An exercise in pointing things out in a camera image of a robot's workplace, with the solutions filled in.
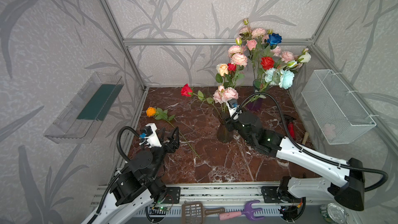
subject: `pink rose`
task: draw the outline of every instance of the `pink rose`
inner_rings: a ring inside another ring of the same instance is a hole
[[[263,28],[257,28],[251,32],[251,37],[257,38],[259,36],[265,36],[265,34],[266,34],[266,30],[264,30]]]
[[[276,46],[276,48],[274,48],[273,50],[270,50],[271,52],[274,53],[274,56],[279,56],[282,52],[281,47]]]
[[[213,94],[213,99],[214,99],[214,101],[216,102],[216,103],[220,103],[220,104],[222,104],[222,103],[224,103],[223,101],[222,101],[222,99],[221,99],[221,92],[219,91],[219,90],[216,90],[216,92],[214,92],[214,94]]]
[[[225,103],[227,103],[230,99],[238,99],[238,92],[236,92],[235,89],[229,87],[224,91],[221,99]]]
[[[239,34],[244,34],[244,33],[248,33],[248,32],[250,32],[250,29],[249,29],[249,27],[245,26],[240,29]]]
[[[257,42],[254,39],[248,40],[246,45],[247,45],[249,50],[252,50],[252,49],[254,49],[257,46]]]
[[[248,58],[244,54],[236,53],[231,57],[231,63],[246,67],[248,64]]]
[[[266,43],[266,40],[268,40],[268,39],[269,39],[269,35],[263,36],[263,37],[261,38],[261,44]]]
[[[243,49],[241,46],[235,45],[228,49],[228,56],[232,57],[233,54],[243,53]]]
[[[293,55],[292,52],[289,52],[289,51],[282,52],[282,61],[284,61],[285,63],[293,61],[294,59],[295,59],[295,56]]]

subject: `can lid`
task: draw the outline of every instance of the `can lid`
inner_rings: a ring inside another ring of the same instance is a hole
[[[345,210],[337,204],[329,203],[327,208],[330,218],[338,223],[344,224],[347,221]]]

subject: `acrylic basket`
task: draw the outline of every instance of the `acrylic basket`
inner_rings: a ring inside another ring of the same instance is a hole
[[[314,70],[301,94],[329,144],[349,144],[376,126],[330,69]]]
[[[44,136],[58,144],[91,143],[123,85],[119,75],[94,72]]]

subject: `red rose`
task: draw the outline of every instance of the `red rose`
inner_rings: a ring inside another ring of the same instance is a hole
[[[192,94],[189,94],[191,92],[192,92],[192,89],[188,86],[188,83],[185,84],[185,86],[181,89],[182,96],[191,97]]]
[[[228,63],[228,71],[236,71],[236,64]]]
[[[261,65],[263,66],[264,70],[268,70],[273,67],[274,61],[271,57],[263,57],[261,58]]]

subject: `purple garden fork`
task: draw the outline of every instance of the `purple garden fork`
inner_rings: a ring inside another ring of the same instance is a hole
[[[235,211],[235,212],[228,212],[228,213],[222,213],[220,214],[220,220],[227,220],[227,219],[231,219],[234,217],[238,217],[241,215],[246,215],[246,218],[248,220],[262,220],[264,219],[264,216],[261,217],[254,217],[254,213],[257,211],[261,211],[261,208],[252,208],[251,205],[253,203],[259,203],[259,200],[255,200],[255,201],[250,201],[248,203],[246,203],[245,205],[245,209],[243,211]]]

